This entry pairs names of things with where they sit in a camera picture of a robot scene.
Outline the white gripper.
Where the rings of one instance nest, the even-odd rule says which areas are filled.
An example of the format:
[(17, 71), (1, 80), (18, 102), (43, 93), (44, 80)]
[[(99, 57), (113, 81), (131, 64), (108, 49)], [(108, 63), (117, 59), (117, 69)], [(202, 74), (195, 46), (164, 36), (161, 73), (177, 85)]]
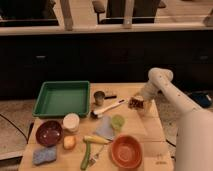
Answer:
[(143, 102), (143, 107), (138, 110), (138, 114), (141, 116), (146, 116), (151, 108), (152, 99), (157, 96), (159, 89), (150, 81), (148, 81), (140, 90), (140, 95), (133, 96), (134, 99)]

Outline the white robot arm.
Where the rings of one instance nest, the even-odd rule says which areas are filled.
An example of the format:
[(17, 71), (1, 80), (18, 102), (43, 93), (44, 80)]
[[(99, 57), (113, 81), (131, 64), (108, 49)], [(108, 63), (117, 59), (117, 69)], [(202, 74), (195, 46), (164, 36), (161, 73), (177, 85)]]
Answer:
[(180, 113), (174, 171), (213, 171), (213, 112), (190, 99), (172, 79), (171, 70), (151, 68), (138, 96), (147, 102), (161, 91)]

